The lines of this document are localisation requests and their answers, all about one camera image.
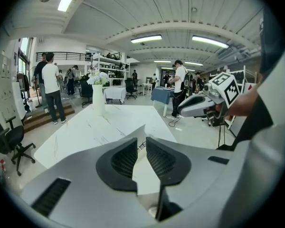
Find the black office chair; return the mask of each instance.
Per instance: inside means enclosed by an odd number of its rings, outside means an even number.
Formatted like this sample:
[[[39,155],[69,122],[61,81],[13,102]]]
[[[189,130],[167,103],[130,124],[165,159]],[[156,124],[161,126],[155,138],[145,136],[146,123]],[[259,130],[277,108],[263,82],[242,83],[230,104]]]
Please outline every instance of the black office chair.
[[[133,97],[134,99],[137,98],[136,95],[133,95],[134,92],[137,92],[137,90],[134,89],[133,80],[131,79],[125,80],[125,90],[127,93],[130,93],[129,95],[126,96],[127,99],[129,99],[130,97]]]
[[[0,153],[8,154],[9,152],[14,151],[14,155],[11,158],[11,162],[13,164],[16,164],[15,159],[17,159],[16,170],[18,176],[21,176],[21,173],[19,172],[21,157],[27,157],[31,159],[32,163],[35,163],[35,160],[31,156],[25,154],[25,151],[28,150],[30,146],[33,146],[33,148],[36,148],[36,146],[33,143],[30,143],[26,147],[22,146],[21,141],[24,137],[24,128],[22,125],[14,128],[12,120],[14,120],[15,118],[16,117],[13,116],[12,118],[6,120],[6,123],[10,124],[11,130],[9,128],[3,129],[0,124]]]
[[[89,85],[86,80],[82,79],[79,81],[81,89],[79,89],[80,96],[87,98],[87,101],[83,102],[81,105],[84,107],[86,104],[91,104],[90,98],[93,97],[93,87]]]

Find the gray pants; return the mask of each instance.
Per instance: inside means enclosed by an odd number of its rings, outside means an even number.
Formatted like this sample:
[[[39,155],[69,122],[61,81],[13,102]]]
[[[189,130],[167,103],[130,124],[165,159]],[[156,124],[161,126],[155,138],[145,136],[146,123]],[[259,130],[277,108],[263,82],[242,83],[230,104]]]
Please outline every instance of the gray pants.
[[[54,102],[55,102],[56,108],[59,112],[60,120],[64,121],[66,119],[66,117],[65,117],[65,112],[63,110],[63,106],[62,106],[62,102],[61,102],[60,91],[57,90],[55,92],[46,94],[46,98],[47,98],[49,113],[51,114],[51,117],[52,117],[52,121],[57,120]]]
[[[39,88],[40,88],[40,92],[41,92],[42,106],[43,106],[43,109],[46,109],[46,108],[48,108],[48,104],[47,104],[46,89],[44,87],[44,84],[39,83]]]

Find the staircase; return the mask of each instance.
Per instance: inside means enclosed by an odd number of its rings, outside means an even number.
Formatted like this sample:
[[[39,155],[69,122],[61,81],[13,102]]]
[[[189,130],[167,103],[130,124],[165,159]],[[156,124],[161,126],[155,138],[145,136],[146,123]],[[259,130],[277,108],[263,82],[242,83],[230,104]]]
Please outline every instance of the staircase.
[[[71,115],[75,113],[75,110],[73,109],[72,105],[70,103],[63,104],[63,109],[65,111],[65,115]],[[59,113],[56,110],[56,116],[57,119],[59,119]],[[27,133],[35,128],[41,127],[47,123],[50,123],[52,121],[50,113],[45,113],[44,111],[37,112],[33,115],[30,119],[27,119],[24,121],[24,132]]]

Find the ceiling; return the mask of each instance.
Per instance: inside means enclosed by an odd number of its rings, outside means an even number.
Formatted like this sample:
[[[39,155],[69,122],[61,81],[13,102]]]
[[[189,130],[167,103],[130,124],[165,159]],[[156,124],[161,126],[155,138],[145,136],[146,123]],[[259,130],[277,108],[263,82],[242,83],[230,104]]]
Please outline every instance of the ceiling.
[[[14,36],[56,35],[88,45],[126,52],[141,61],[180,59],[203,63],[210,70],[259,55],[259,0],[73,0],[67,12],[60,0],[22,0],[7,20]],[[131,43],[150,35],[162,40]],[[192,36],[230,45],[223,49],[192,41]]]

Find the black t-shirt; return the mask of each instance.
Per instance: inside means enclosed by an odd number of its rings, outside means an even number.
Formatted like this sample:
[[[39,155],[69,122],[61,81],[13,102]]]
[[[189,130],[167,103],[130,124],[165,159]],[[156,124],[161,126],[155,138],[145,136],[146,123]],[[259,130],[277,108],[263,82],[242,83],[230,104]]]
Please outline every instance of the black t-shirt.
[[[43,67],[47,64],[47,61],[41,61],[37,64],[35,71],[34,71],[34,76],[36,77],[36,75],[39,75],[39,83],[44,84],[44,81],[42,79],[42,69]]]
[[[163,77],[163,80],[165,81],[165,84],[168,82],[169,78],[171,78],[170,75],[165,75],[165,76]]]
[[[196,82],[197,82],[197,84],[198,84],[198,86],[199,86],[199,90],[200,90],[200,91],[203,90],[203,88],[204,88],[204,80],[203,80],[202,78],[198,78],[198,79],[196,80]]]

